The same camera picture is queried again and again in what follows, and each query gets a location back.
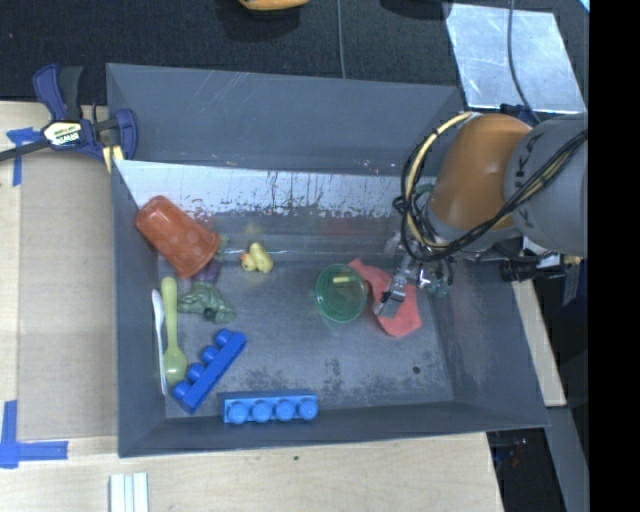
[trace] pink cloth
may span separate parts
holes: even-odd
[[[382,294],[389,286],[391,276],[378,267],[365,265],[360,258],[353,260],[349,263],[349,266],[371,285],[374,304],[380,302]],[[407,295],[393,318],[376,316],[382,328],[396,338],[406,336],[422,327],[422,319],[418,312],[418,301],[416,299],[416,286],[414,284],[407,284],[405,291]]]

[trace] green bowl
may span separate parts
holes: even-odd
[[[367,304],[364,280],[348,265],[325,268],[316,279],[315,291],[320,311],[335,322],[357,318]]]

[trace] gray bin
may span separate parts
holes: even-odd
[[[140,130],[136,160],[112,173],[121,457],[548,424],[513,290],[495,264],[461,262],[444,299],[419,291],[423,327],[400,339],[381,330],[371,301],[343,325],[314,305],[315,278],[331,263],[359,257],[392,271],[383,248],[400,219],[388,197],[415,145],[462,109],[455,88],[121,65],[108,67],[108,84],[110,109],[133,109]],[[434,148],[428,176],[451,137]],[[306,195],[293,194],[300,183]],[[327,187],[320,201],[316,183]],[[220,200],[230,184],[244,200]],[[247,345],[192,416],[159,385],[151,290],[172,269],[133,224],[155,194],[231,238],[217,286],[237,318],[216,326],[181,314],[179,340],[190,362],[221,327],[244,332]],[[272,251],[272,273],[240,269],[254,240]],[[318,417],[236,426],[218,416],[219,392],[283,388],[316,392]]]

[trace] orange cup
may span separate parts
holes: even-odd
[[[208,231],[164,196],[149,200],[135,226],[186,279],[209,263],[220,246],[220,235]]]

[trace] yellow spoon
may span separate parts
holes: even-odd
[[[162,301],[167,324],[167,350],[162,357],[167,382],[175,386],[187,372],[187,358],[178,346],[178,283],[173,277],[162,280]]]

